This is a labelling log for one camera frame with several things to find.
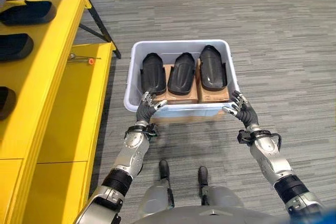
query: black joint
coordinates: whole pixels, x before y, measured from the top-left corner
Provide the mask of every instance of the black joint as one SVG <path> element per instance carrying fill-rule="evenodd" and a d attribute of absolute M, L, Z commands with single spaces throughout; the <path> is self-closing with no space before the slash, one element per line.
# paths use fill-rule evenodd
<path fill-rule="evenodd" d="M 253 138 L 250 133 L 245 130 L 240 130 L 237 136 L 239 144 L 247 144 L 247 146 L 251 146 L 253 143 Z"/>
<path fill-rule="evenodd" d="M 149 138 L 159 135 L 158 127 L 154 123 L 149 124 L 146 127 L 142 126 L 142 125 L 131 126 L 125 132 L 124 138 L 126 138 L 127 133 L 129 133 L 129 132 L 142 132 L 142 133 L 146 134 Z"/>
<path fill-rule="evenodd" d="M 99 204 L 103 207 L 106 207 L 108 209 L 111 209 L 112 211 L 115 212 L 120 212 L 120 209 L 122 207 L 122 203 L 123 201 L 121 199 L 118 199 L 118 201 L 116 203 L 113 203 L 107 199 L 101 198 L 101 197 L 97 197 L 93 200 L 94 203 Z"/>
<path fill-rule="evenodd" d="M 296 175 L 282 178 L 274 185 L 274 188 L 285 204 L 294 197 L 308 192 L 307 187 Z"/>
<path fill-rule="evenodd" d="M 254 140 L 256 140 L 256 139 L 258 139 L 258 138 L 261 138 L 261 137 L 264 137 L 264 136 L 269 136 L 269 137 L 271 137 L 272 134 L 271 134 L 270 131 L 267 131 L 267 130 L 253 131 L 253 132 L 251 133 L 251 137 L 252 137 Z"/>
<path fill-rule="evenodd" d="M 132 177 L 123 170 L 113 169 L 104 179 L 102 185 L 117 190 L 125 196 L 130 188 L 132 180 Z"/>

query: black plastic part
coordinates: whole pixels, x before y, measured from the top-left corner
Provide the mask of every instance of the black plastic part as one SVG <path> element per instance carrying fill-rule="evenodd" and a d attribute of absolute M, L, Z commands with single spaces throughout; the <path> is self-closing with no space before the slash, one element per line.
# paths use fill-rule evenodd
<path fill-rule="evenodd" d="M 119 224 L 121 222 L 121 217 L 119 215 L 115 215 L 111 224 Z"/>
<path fill-rule="evenodd" d="M 221 54 L 213 46 L 204 47 L 201 55 L 201 83 L 208 91 L 220 91 L 227 85 L 225 63 Z"/>
<path fill-rule="evenodd" d="M 142 61 L 141 87 L 142 91 L 151 94 L 163 94 L 166 91 L 166 74 L 160 56 L 152 52 Z"/>
<path fill-rule="evenodd" d="M 26 5 L 11 7 L 0 13 L 0 21 L 7 26 L 48 23 L 56 16 L 50 1 L 27 1 Z"/>
<path fill-rule="evenodd" d="M 176 95 L 189 94 L 195 76 L 195 60 L 184 52 L 175 61 L 168 81 L 169 92 Z"/>
<path fill-rule="evenodd" d="M 0 87 L 0 120 L 6 119 L 14 110 L 16 94 L 8 87 Z"/>
<path fill-rule="evenodd" d="M 113 203 L 101 197 L 95 198 L 93 202 L 116 212 L 120 212 L 123 203 L 121 199 L 118 199 L 117 203 Z"/>
<path fill-rule="evenodd" d="M 175 207 L 173 191 L 170 188 L 167 188 L 168 193 L 168 203 L 171 207 Z"/>
<path fill-rule="evenodd" d="M 291 224 L 302 224 L 302 223 L 320 223 L 322 217 L 322 209 L 317 204 L 312 204 L 302 208 L 300 210 L 295 210 L 294 207 L 288 208 L 290 215 Z"/>
<path fill-rule="evenodd" d="M 208 169 L 205 166 L 198 169 L 198 183 L 202 186 L 208 185 Z"/>
<path fill-rule="evenodd" d="M 123 170 L 113 169 L 104 179 L 102 185 L 115 189 L 125 196 L 128 189 L 130 188 L 131 183 L 132 177 L 129 176 L 126 172 Z"/>
<path fill-rule="evenodd" d="M 24 59 L 33 47 L 34 42 L 28 34 L 0 35 L 0 62 Z"/>
<path fill-rule="evenodd" d="M 160 171 L 160 178 L 161 179 L 163 179 L 163 178 L 169 179 L 169 175 L 170 175 L 169 165 L 168 165 L 168 162 L 166 160 L 163 159 L 159 162 L 159 171 Z"/>
<path fill-rule="evenodd" d="M 274 188 L 285 204 L 295 196 L 308 192 L 307 187 L 296 175 L 282 178 Z"/>

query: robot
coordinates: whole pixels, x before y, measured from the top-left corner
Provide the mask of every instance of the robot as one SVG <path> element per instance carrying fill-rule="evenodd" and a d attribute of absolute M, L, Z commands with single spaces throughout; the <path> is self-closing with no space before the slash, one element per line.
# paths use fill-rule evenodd
<path fill-rule="evenodd" d="M 281 136 L 261 128 L 258 116 L 249 101 L 238 91 L 232 94 L 232 107 L 223 111 L 243 122 L 238 141 L 250 148 L 253 158 L 259 164 L 263 176 L 277 191 L 290 216 L 290 223 L 311 223 L 321 218 L 324 207 L 295 175 L 288 161 L 279 153 Z M 111 172 L 101 186 L 94 191 L 86 206 L 80 212 L 76 224 L 119 224 L 118 215 L 127 191 L 140 173 L 143 158 L 150 146 L 150 138 L 157 136 L 155 124 L 149 124 L 151 116 L 167 101 L 153 104 L 153 97 L 146 92 L 136 114 L 136 123 L 128 128 L 124 147 L 114 162 Z M 201 206 L 174 208 L 167 161 L 159 163 L 160 181 L 150 187 L 139 206 L 143 223 L 283 223 L 276 217 L 243 208 L 242 201 L 226 187 L 210 186 L 206 167 L 198 170 Z"/>

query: cardboard box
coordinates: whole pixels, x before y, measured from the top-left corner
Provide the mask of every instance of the cardboard box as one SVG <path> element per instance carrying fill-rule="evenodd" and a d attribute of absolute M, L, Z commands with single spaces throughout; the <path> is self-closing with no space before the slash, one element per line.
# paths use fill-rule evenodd
<path fill-rule="evenodd" d="M 196 86 L 196 79 L 194 77 L 193 84 L 191 86 L 191 90 L 189 94 L 186 95 L 176 95 L 172 94 L 168 91 L 168 80 L 170 75 L 170 70 L 174 65 L 163 65 L 165 73 L 166 73 L 166 85 L 167 90 L 163 94 L 158 95 L 155 97 L 155 101 L 162 101 L 164 99 L 168 100 L 168 104 L 191 104 L 191 103 L 198 103 L 198 96 L 197 96 L 197 86 Z"/>
<path fill-rule="evenodd" d="M 208 91 L 202 87 L 201 60 L 198 59 L 196 67 L 196 83 L 199 103 L 228 102 L 230 100 L 227 86 L 220 91 Z"/>

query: yellow shelf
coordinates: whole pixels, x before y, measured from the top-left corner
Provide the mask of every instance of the yellow shelf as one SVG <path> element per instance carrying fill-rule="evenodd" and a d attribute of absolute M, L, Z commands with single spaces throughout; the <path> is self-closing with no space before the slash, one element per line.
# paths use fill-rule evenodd
<path fill-rule="evenodd" d="M 88 198 L 112 43 L 74 46 L 94 65 L 67 64 L 50 115 L 24 223 L 72 223 Z"/>
<path fill-rule="evenodd" d="M 49 0 L 57 8 L 56 17 L 47 24 L 5 26 L 1 34 L 27 33 L 34 41 L 30 55 L 19 61 L 0 64 L 0 86 L 17 95 L 12 114 L 0 121 L 0 160 L 17 159 L 20 169 L 12 189 L 2 187 L 0 223 L 21 223 L 31 179 L 57 89 L 87 0 Z M 6 2 L 3 10 L 23 4 Z M 4 167 L 3 173 L 10 170 Z"/>
<path fill-rule="evenodd" d="M 37 164 L 23 223 L 73 223 L 81 209 L 87 162 Z"/>

